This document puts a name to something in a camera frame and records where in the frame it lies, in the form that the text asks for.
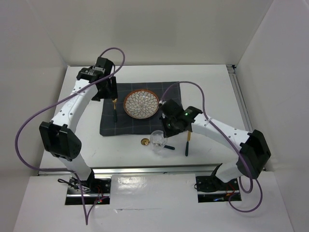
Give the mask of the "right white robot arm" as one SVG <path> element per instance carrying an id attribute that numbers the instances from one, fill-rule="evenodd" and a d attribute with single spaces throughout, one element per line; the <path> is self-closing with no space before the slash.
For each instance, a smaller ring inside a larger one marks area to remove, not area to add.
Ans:
<path id="1" fill-rule="evenodd" d="M 215 189 L 222 189 L 229 181 L 242 176 L 256 180 L 271 156 L 266 139 L 258 130 L 239 130 L 195 107 L 183 109 L 174 100 L 160 102 L 159 109 L 164 137 L 188 131 L 206 136 L 236 152 L 236 161 L 222 163 L 212 172 L 211 185 Z"/>

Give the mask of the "gold spoon green handle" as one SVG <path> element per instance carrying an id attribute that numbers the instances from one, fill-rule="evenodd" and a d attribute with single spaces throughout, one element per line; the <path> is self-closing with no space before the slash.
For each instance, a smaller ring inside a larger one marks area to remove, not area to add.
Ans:
<path id="1" fill-rule="evenodd" d="M 150 140 L 147 139 L 147 138 L 144 138 L 144 139 L 141 140 L 141 144 L 142 144 L 142 145 L 150 145 L 150 143 L 151 143 Z M 165 149 L 175 150 L 175 147 L 173 147 L 173 146 L 164 145 L 163 147 L 164 147 Z"/>

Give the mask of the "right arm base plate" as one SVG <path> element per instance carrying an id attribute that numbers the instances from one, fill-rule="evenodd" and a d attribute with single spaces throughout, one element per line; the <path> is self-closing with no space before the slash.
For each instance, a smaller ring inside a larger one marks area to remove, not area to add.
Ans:
<path id="1" fill-rule="evenodd" d="M 194 189 L 199 203 L 227 202 L 230 197 L 231 201 L 242 201 L 237 179 L 224 183 L 214 175 L 196 176 Z"/>

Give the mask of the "gold knife green handle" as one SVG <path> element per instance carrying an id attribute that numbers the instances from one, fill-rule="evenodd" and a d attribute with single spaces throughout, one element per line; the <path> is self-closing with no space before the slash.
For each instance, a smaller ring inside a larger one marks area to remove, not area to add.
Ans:
<path id="1" fill-rule="evenodd" d="M 188 154 L 189 154 L 189 143 L 190 143 L 190 140 L 191 140 L 191 132 L 188 131 L 188 133 L 187 133 L 186 147 L 185 147 L 185 156 L 186 156 L 186 157 L 188 157 Z"/>

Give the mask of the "gold fork green handle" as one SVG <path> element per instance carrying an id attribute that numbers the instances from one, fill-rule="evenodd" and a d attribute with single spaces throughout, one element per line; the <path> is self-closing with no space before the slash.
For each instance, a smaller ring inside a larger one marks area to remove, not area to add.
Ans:
<path id="1" fill-rule="evenodd" d="M 117 99 L 113 99 L 113 120 L 116 123 L 118 118 L 117 118 L 117 109 L 116 109 L 116 104 L 117 104 Z"/>

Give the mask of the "dark grey checked napkin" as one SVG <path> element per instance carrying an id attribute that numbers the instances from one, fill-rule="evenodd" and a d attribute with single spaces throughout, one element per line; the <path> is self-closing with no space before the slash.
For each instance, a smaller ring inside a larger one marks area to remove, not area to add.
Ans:
<path id="1" fill-rule="evenodd" d="M 135 119 L 125 112 L 124 100 L 130 92 L 138 89 L 150 90 L 160 99 L 171 85 L 173 87 L 165 94 L 164 100 L 173 99 L 178 105 L 181 105 L 180 85 L 175 85 L 174 82 L 118 83 L 118 101 L 116 103 L 117 122 L 114 121 L 112 100 L 104 100 L 99 127 L 100 135 L 149 135 L 155 130 L 162 130 L 162 124 L 159 120 L 161 116 L 160 111 L 147 119 Z"/>

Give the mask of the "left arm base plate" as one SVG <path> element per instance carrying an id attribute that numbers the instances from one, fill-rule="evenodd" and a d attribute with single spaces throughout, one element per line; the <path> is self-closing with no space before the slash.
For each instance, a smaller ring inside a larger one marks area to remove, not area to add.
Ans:
<path id="1" fill-rule="evenodd" d="M 67 185 L 65 205 L 82 205 L 81 189 L 77 179 L 71 177 L 69 181 L 59 178 L 61 184 Z M 111 178 L 99 179 L 93 188 L 82 186 L 85 205 L 110 204 Z"/>

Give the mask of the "floral patterned ceramic plate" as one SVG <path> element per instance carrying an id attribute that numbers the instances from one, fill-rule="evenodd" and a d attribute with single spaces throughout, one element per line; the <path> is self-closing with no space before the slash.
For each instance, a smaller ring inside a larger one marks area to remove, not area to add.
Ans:
<path id="1" fill-rule="evenodd" d="M 147 119 L 159 109 L 159 98 L 150 90 L 138 89 L 130 92 L 124 99 L 124 110 L 132 118 Z"/>

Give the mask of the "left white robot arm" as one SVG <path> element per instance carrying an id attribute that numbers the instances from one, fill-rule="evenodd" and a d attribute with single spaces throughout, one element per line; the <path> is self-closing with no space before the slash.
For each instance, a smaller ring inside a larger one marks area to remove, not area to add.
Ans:
<path id="1" fill-rule="evenodd" d="M 76 77 L 71 99 L 64 103 L 50 122 L 42 122 L 39 126 L 45 150 L 77 174 L 80 179 L 78 187 L 85 193 L 97 190 L 100 182 L 83 159 L 82 142 L 75 132 L 90 101 L 117 99 L 116 78 L 109 77 L 114 68 L 112 61 L 101 57 L 94 66 L 82 68 Z"/>

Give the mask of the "clear drinking glass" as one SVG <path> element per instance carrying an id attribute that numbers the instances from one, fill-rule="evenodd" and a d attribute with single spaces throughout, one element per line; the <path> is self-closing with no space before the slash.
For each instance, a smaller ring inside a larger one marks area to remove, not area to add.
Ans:
<path id="1" fill-rule="evenodd" d="M 164 146 L 167 144 L 167 141 L 168 139 L 164 137 L 163 131 L 156 130 L 152 132 L 150 135 L 150 146 L 152 152 L 159 157 L 164 157 Z"/>

